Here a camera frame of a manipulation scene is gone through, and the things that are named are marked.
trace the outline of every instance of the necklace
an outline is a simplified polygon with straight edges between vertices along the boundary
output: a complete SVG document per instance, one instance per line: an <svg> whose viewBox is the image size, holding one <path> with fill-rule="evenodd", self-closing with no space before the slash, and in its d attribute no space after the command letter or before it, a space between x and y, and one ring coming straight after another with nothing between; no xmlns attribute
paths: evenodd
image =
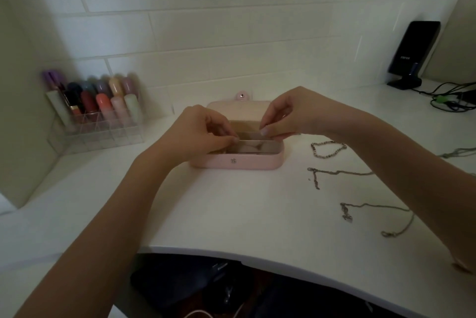
<svg viewBox="0 0 476 318"><path fill-rule="evenodd" d="M333 152L329 155L319 155L316 152L316 147L317 146L322 146L322 145L327 145L327 144L339 144L341 147L338 148L335 152ZM347 145L345 145L343 143L338 143L338 142L333 141L333 140L329 140L329 141L324 141L324 142L321 142L321 143L312 143L311 148L312 148L312 152L313 152L313 154L316 158L329 159L329 158L335 157L342 150L347 149ZM441 155L438 155L438 156L440 158L443 158L443 159L449 159L449 158L455 158L455 157L466 157L466 156L470 156L470 155L474 155L474 154L476 154L476 148L457 148L451 153L444 153L444 154L441 154ZM375 174L373 171L369 171L367 173L359 173L359 172L355 172L355 171L345 171L345 170L327 171L327 170L321 170L321 169L316 169L316 168L307 168L307 170L312 171L312 174L314 176L314 186L316 187L317 190L320 190L317 173L325 173L325 174L331 174L331 175L338 175L338 174L342 173L342 174L350 174L350 175L358 175L358 176L369 176L369 175L374 175ZM413 213L410 209L395 207L395 206L392 206L392 205L376 205L376 204L369 204L369 203L363 203L363 204L360 204L360 205L355 205L355 204L350 204L350 203L341 203L340 207L342 209L342 212L344 213L342 215L342 218L345 221L348 221L350 223L352 223L353 218L349 214L348 207L353 207L353 208L362 208L362 207L389 208L389 209L397 209L397 210L400 210L400 211L411 212L412 213L412 216L410 217L410 220L409 220L408 224L405 225L405 227L401 231L398 231L398 232L395 232L395 231L392 231L392 232L381 231L380 234L382 234L382 236L384 238L396 238L396 237L402 235L403 233L405 233L408 230L408 228L410 228L410 226L413 223L413 220L415 219L415 213Z"/></svg>

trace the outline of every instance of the speaker stand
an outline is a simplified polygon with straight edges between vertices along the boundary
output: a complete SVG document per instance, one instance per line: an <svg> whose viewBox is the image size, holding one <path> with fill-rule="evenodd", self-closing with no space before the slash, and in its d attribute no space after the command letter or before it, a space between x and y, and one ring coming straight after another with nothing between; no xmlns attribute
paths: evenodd
<svg viewBox="0 0 476 318"><path fill-rule="evenodd" d="M421 86L421 79L416 75L407 75L400 80L390 81L387 85L400 90L414 89Z"/></svg>

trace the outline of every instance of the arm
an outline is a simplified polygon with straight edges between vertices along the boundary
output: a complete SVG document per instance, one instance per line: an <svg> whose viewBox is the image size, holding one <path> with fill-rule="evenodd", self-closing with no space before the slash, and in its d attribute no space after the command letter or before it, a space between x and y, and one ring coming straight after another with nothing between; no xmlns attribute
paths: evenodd
<svg viewBox="0 0 476 318"><path fill-rule="evenodd" d="M15 317L107 317L139 248L152 201L170 170L237 140L223 115L199 105L185 109L172 127L134 160L104 207Z"/></svg>
<svg viewBox="0 0 476 318"><path fill-rule="evenodd" d="M271 102L261 132L326 135L350 146L443 243L476 271L476 179L391 125L303 87Z"/></svg>

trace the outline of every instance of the black speaker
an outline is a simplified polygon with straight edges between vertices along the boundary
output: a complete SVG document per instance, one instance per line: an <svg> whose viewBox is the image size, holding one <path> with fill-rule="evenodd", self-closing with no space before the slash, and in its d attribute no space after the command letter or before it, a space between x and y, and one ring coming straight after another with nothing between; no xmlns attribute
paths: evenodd
<svg viewBox="0 0 476 318"><path fill-rule="evenodd" d="M439 21L410 23L388 68L390 74L399 75L402 78L391 81L387 85L400 90L413 89L421 85L418 72L430 53L440 29Z"/></svg>

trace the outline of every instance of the clear acrylic organizer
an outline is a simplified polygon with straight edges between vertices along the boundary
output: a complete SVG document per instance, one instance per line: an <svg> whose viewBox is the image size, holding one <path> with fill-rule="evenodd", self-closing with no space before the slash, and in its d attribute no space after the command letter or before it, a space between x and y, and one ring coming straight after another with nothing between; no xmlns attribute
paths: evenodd
<svg viewBox="0 0 476 318"><path fill-rule="evenodd" d="M142 110L134 122L130 111L114 111L115 119L101 112L70 116L65 126L56 116L48 142L59 155L77 154L144 142Z"/></svg>

